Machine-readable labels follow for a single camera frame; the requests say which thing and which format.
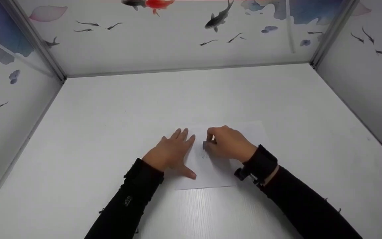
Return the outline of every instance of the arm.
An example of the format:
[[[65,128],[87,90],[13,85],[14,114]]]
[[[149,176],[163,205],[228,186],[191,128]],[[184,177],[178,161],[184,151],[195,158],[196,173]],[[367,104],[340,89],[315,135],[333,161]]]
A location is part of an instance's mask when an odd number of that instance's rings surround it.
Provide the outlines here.
[[[85,239],[132,238],[164,173],[137,159],[125,182],[101,212]]]
[[[85,239],[131,239],[148,202],[163,181],[164,171],[173,168],[180,174],[195,179],[193,171],[184,165],[184,157],[195,141],[188,136],[188,129],[176,130],[167,139],[151,149],[143,159],[137,159],[124,176],[119,191],[97,218]]]
[[[227,126],[209,128],[207,141],[209,153],[243,163],[245,170],[258,179],[258,188],[280,207],[303,237],[361,238],[326,200],[279,166],[276,157],[261,145],[257,148]]]
[[[264,156],[273,157],[260,145],[244,165]],[[257,167],[250,169],[254,175],[261,170]],[[279,165],[259,188],[277,204],[304,238],[361,238],[323,197]]]

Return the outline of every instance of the pink petal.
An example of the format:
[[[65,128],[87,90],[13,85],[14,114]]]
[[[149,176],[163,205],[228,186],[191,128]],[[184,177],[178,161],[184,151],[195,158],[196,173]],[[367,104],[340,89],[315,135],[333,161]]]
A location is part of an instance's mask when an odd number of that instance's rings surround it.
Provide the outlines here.
[[[362,3],[359,3],[356,8],[354,9],[353,13],[351,14],[353,17],[364,15],[367,13],[370,13],[371,9],[367,8]]]
[[[29,18],[38,22],[51,22],[61,18],[66,10],[67,7],[38,6]]]

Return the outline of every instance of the red koi fish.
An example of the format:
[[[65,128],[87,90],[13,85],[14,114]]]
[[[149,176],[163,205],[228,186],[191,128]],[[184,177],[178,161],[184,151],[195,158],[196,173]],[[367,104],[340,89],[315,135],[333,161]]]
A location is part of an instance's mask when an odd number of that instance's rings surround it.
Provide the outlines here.
[[[164,0],[147,0],[145,2],[145,5],[149,8],[153,9],[153,14],[160,15],[157,13],[157,9],[167,9],[169,5],[171,5],[175,0],[170,0],[170,1],[164,1]]]

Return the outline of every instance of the black cuff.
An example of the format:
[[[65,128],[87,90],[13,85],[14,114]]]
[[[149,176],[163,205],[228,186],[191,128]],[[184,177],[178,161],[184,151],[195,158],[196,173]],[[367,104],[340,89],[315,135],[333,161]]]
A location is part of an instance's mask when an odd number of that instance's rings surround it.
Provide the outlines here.
[[[259,180],[260,183],[263,183],[265,178],[275,170],[278,165],[278,159],[262,145],[259,145],[250,160],[243,163],[243,165]]]
[[[131,184],[146,195],[153,195],[164,180],[164,173],[137,159],[131,169],[123,176],[125,185]]]

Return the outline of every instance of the hand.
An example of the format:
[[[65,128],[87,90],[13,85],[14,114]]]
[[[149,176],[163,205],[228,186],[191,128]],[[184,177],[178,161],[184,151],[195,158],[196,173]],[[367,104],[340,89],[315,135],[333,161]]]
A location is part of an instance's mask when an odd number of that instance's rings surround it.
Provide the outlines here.
[[[226,125],[207,130],[205,148],[209,154],[227,159],[238,159],[244,163],[250,160],[257,147],[250,143],[238,130]]]
[[[153,168],[164,172],[167,168],[173,168],[185,177],[195,179],[196,174],[184,165],[184,157],[194,144],[195,135],[187,141],[188,129],[177,129],[170,138],[162,137],[156,147],[152,148],[142,160]]]

